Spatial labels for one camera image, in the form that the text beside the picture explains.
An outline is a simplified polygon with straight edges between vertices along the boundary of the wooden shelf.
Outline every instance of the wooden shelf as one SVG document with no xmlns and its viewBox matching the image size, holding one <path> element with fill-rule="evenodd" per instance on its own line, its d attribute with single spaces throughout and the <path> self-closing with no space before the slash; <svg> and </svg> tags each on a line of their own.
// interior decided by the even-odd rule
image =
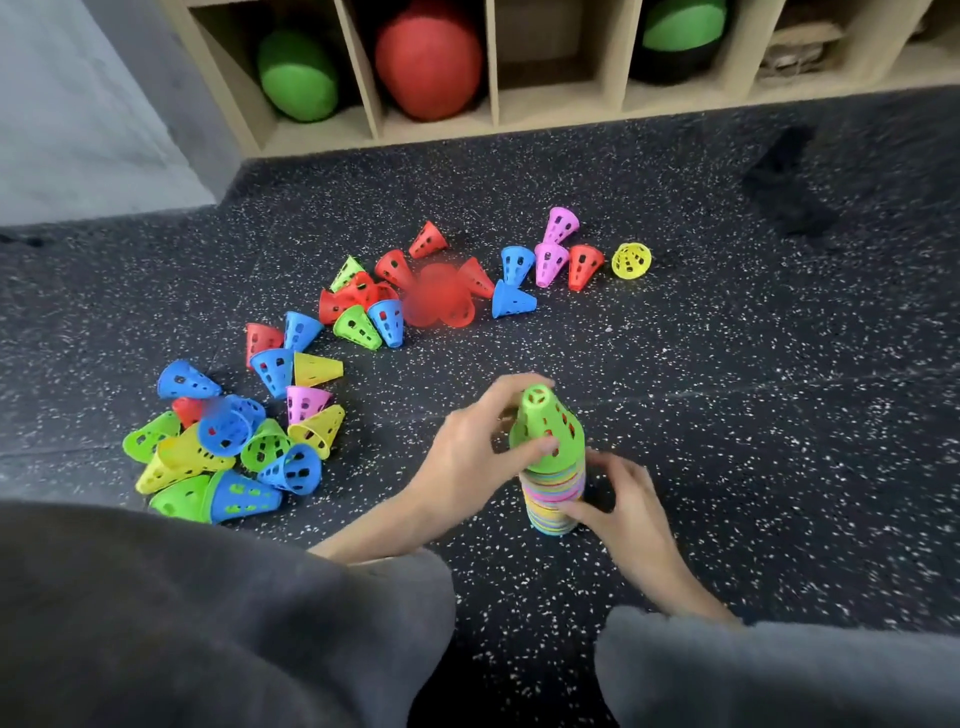
<svg viewBox="0 0 960 728">
<path fill-rule="evenodd" d="M 826 69 L 776 79 L 757 71 L 784 5 L 795 0 L 737 0 L 712 67 L 673 86 L 628 78 L 644 0 L 472 1 L 488 85 L 467 111 L 420 123 L 383 95 L 364 43 L 371 28 L 358 30 L 351 0 L 157 0 L 249 157 L 960 84 L 960 0 L 830 3 L 845 36 Z M 307 11 L 341 70 L 341 108 L 316 124 L 278 113 L 256 77 L 256 43 L 291 11 Z M 911 38 L 925 13 L 926 31 Z"/>
</svg>

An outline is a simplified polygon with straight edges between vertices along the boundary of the ball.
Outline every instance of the ball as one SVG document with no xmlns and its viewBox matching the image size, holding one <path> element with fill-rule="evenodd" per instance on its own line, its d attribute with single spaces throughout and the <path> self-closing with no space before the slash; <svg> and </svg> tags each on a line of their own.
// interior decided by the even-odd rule
<svg viewBox="0 0 960 728">
<path fill-rule="evenodd" d="M 419 121 L 462 111 L 483 74 L 480 38 L 445 0 L 414 0 L 387 23 L 375 49 L 376 72 L 396 104 Z"/>
<path fill-rule="evenodd" d="M 267 98 L 301 122 L 321 121 L 337 108 L 337 70 L 323 46 L 299 31 L 273 31 L 256 57 Z"/>
</svg>

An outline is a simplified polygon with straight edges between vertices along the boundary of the hand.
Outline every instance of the hand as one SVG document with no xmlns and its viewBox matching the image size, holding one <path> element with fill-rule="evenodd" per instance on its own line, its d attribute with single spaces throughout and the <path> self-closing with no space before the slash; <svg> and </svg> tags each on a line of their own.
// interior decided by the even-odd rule
<svg viewBox="0 0 960 728">
<path fill-rule="evenodd" d="M 520 395 L 535 384 L 553 386 L 536 374 L 502 376 L 474 404 L 446 416 L 407 495 L 435 515 L 440 533 L 473 516 L 505 482 L 557 447 L 542 437 L 497 454 L 491 437 L 509 420 Z"/>
<path fill-rule="evenodd" d="M 607 472 L 616 495 L 613 511 L 604 513 L 580 500 L 558 506 L 600 537 L 624 577 L 667 614 L 736 621 L 684 563 L 647 469 L 592 449 L 587 463 Z"/>
</svg>

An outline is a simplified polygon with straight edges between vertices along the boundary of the black speckled floor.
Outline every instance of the black speckled floor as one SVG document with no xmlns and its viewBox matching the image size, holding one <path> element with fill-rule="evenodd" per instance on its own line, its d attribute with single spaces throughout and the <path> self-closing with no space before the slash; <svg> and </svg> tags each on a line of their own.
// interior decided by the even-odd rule
<svg viewBox="0 0 960 728">
<path fill-rule="evenodd" d="M 0 245 L 0 497 L 140 508 L 124 434 L 186 356 L 235 391 L 243 325 L 313 311 L 346 254 L 371 264 L 425 218 L 498 270 L 570 206 L 638 281 L 538 292 L 535 315 L 408 332 L 370 353 L 331 337 L 348 411 L 323 491 L 242 527 L 308 546 L 413 473 L 443 414 L 494 375 L 558 381 L 590 441 L 647 464 L 695 572 L 758 619 L 960 632 L 960 89 L 285 160 L 227 204 L 38 229 Z M 780 239 L 742 171 L 794 123 L 842 213 L 819 246 Z M 501 725 L 603 724 L 591 645 L 642 603 L 587 532 L 533 531 L 516 486 L 435 548 L 458 630 L 430 695 Z"/>
</svg>

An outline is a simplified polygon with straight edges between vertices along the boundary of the stacked cone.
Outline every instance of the stacked cone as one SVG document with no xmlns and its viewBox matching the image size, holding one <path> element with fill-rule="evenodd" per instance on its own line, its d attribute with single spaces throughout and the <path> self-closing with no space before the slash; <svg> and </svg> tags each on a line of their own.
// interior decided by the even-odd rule
<svg viewBox="0 0 960 728">
<path fill-rule="evenodd" d="M 548 536 L 563 536 L 577 522 L 560 511 L 557 504 L 579 500 L 584 494 L 587 441 L 573 413 L 549 388 L 538 384 L 522 395 L 516 423 L 510 430 L 510 447 L 545 435 L 557 438 L 557 448 L 523 471 L 520 485 L 534 528 Z"/>
</svg>

